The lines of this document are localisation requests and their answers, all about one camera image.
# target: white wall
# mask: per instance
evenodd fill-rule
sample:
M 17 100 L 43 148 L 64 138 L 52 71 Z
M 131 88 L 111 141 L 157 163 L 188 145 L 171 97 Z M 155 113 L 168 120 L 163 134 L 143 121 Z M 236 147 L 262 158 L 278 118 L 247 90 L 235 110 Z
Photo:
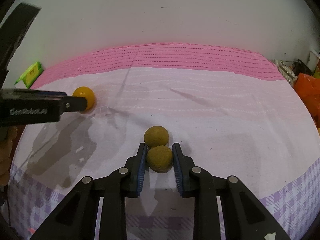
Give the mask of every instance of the white wall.
M 4 86 L 32 63 L 49 67 L 105 47 L 190 42 L 306 60 L 319 24 L 303 0 L 16 0 L 41 11 L 13 56 Z

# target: clutter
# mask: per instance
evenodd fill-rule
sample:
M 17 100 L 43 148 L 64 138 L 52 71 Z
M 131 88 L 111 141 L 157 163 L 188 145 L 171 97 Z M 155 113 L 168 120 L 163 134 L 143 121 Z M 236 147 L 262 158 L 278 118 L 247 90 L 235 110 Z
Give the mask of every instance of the clutter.
M 291 69 L 296 76 L 300 73 L 312 76 L 312 71 L 300 59 L 293 62 Z
M 297 80 L 296 75 L 291 70 L 291 68 L 287 67 L 282 60 L 273 60 L 274 64 L 277 66 L 279 72 L 283 77 L 287 80 L 287 82 L 293 86 L 294 82 Z
M 319 63 L 320 55 L 316 51 L 312 50 L 310 51 L 309 60 L 307 63 L 307 67 L 311 70 L 311 72 L 314 72 L 316 69 L 316 66 Z
M 42 72 L 43 68 L 40 62 L 34 63 L 16 80 L 15 87 L 29 89 Z
M 294 90 L 301 98 L 311 116 L 319 127 L 320 117 L 320 80 L 312 76 L 300 73 L 294 85 Z
M 317 67 L 315 69 L 315 72 L 313 73 L 313 77 L 320 78 L 320 61 L 317 64 Z

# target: yellow ball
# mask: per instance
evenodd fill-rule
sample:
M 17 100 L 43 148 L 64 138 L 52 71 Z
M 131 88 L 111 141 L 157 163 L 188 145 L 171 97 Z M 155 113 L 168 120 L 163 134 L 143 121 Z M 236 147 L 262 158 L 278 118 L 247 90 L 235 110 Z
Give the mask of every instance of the yellow ball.
M 144 142 L 149 147 L 167 145 L 169 142 L 169 133 L 162 126 L 152 126 L 145 132 Z
M 87 99 L 86 110 L 90 109 L 94 105 L 95 96 L 94 96 L 93 91 L 88 87 L 79 87 L 79 88 L 77 88 L 73 92 L 72 96 L 73 97 L 83 97 L 83 98 Z
M 147 163 L 156 172 L 167 172 L 172 166 L 173 154 L 167 146 L 157 146 L 147 153 Z

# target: orange plastic bag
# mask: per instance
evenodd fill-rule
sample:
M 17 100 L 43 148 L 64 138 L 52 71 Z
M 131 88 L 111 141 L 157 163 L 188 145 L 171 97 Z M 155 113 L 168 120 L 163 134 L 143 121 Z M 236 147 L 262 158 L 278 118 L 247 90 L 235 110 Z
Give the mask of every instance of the orange plastic bag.
M 300 73 L 294 90 L 306 105 L 311 116 L 320 120 L 320 79 Z

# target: purple plaid fabric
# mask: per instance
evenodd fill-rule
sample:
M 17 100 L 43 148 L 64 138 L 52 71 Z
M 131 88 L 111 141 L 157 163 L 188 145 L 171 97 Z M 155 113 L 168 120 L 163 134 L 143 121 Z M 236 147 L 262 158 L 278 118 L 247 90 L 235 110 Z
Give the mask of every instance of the purple plaid fabric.
M 295 181 L 260 201 L 276 218 L 292 240 L 300 239 L 320 210 L 320 158 Z M 18 169 L 11 168 L 9 201 L 11 223 L 24 239 L 31 237 L 31 228 L 37 229 L 63 199 L 63 195 L 47 188 Z M 99 236 L 101 209 L 98 211 L 96 239 Z M 225 239 L 222 214 L 220 228 Z M 127 214 L 129 240 L 138 239 L 192 239 L 193 217 L 148 217 Z

